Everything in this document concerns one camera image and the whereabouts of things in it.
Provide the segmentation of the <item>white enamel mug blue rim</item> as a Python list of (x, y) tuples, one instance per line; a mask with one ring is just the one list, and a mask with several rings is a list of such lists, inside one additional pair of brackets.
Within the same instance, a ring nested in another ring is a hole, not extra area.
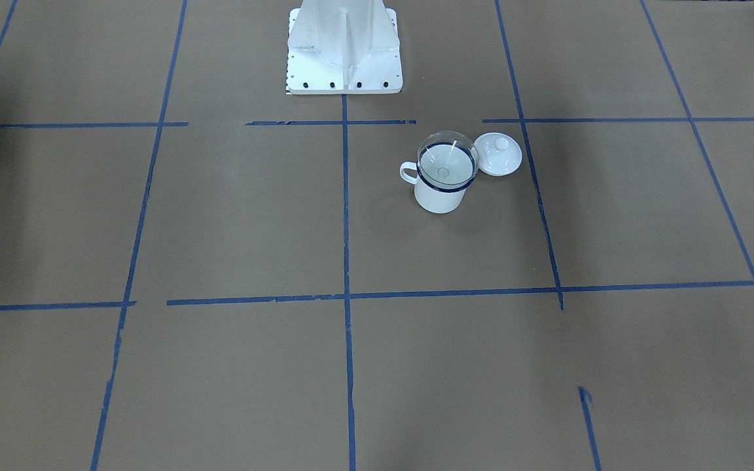
[(458, 141), (424, 146), (414, 163), (400, 166), (400, 177), (414, 187), (418, 205), (434, 214), (455, 211), (477, 173), (478, 153)]

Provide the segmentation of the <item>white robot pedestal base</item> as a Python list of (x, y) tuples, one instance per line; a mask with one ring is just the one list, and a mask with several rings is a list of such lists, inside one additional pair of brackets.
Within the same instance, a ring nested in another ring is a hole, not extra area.
[(397, 94), (403, 86), (397, 15), (383, 1), (303, 1), (291, 9), (288, 94)]

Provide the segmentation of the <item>clear glass funnel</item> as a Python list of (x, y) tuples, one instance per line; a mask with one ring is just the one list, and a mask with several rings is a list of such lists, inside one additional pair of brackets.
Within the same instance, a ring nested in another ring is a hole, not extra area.
[(460, 132), (438, 131), (424, 139), (417, 151), (417, 172), (433, 190), (457, 193), (474, 182), (478, 152)]

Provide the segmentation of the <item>white ceramic lid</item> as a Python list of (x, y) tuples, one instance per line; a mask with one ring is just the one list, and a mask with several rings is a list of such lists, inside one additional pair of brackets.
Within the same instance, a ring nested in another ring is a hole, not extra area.
[(520, 144), (502, 132), (487, 132), (474, 140), (478, 152), (478, 169), (493, 177), (516, 172), (523, 163)]

